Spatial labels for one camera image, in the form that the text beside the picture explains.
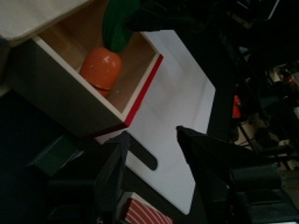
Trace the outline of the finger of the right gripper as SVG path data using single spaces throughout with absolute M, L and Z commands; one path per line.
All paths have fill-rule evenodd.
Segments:
M 132 32 L 157 32 L 160 30 L 184 30 L 195 26 L 195 20 L 183 11 L 152 11 L 139 9 L 127 20 Z

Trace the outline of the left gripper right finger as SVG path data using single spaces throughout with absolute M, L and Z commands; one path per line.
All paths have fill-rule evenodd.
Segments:
M 229 224 L 228 143 L 183 126 L 176 138 L 196 183 L 208 224 Z

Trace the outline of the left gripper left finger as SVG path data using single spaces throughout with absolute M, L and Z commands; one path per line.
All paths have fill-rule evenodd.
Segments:
M 107 183 L 97 195 L 97 224 L 116 224 L 117 202 L 121 196 L 123 174 L 129 149 L 129 135 L 124 131 L 107 142 L 116 144 L 117 159 L 112 172 L 108 175 Z

